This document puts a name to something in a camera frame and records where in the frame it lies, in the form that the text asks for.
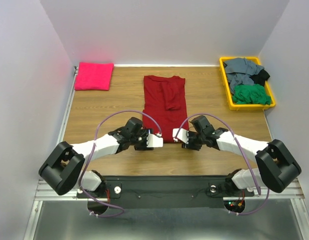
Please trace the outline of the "dark red t shirt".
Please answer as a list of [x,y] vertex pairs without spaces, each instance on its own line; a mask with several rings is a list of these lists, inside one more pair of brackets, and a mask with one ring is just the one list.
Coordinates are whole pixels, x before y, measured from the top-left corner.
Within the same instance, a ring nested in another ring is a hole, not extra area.
[[146,75],[143,78],[143,113],[161,127],[163,142],[174,142],[173,129],[178,129],[188,117],[185,98],[186,80],[179,76]]

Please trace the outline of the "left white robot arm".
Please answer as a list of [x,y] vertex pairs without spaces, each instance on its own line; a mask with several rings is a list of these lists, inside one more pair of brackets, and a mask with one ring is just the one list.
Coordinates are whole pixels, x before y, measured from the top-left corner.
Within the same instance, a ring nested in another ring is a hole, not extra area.
[[86,167],[95,159],[115,155],[133,146],[137,151],[153,150],[163,146],[163,139],[143,128],[143,122],[130,118],[125,126],[111,131],[96,140],[69,144],[60,142],[39,168],[39,176],[59,195],[73,188],[89,191],[101,197],[106,191],[103,177]]

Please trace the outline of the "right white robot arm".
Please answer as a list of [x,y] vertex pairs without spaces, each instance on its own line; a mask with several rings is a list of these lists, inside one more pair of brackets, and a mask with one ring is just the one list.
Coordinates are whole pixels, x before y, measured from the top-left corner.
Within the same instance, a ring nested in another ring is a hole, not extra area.
[[172,131],[174,141],[181,141],[184,149],[199,151],[203,145],[218,151],[230,152],[244,158],[247,169],[237,169],[225,180],[224,189],[230,195],[256,187],[267,187],[281,193],[302,172],[286,145],[278,139],[259,141],[237,135],[226,125],[214,128],[208,115],[194,114],[184,120],[191,123],[194,131],[182,126]]

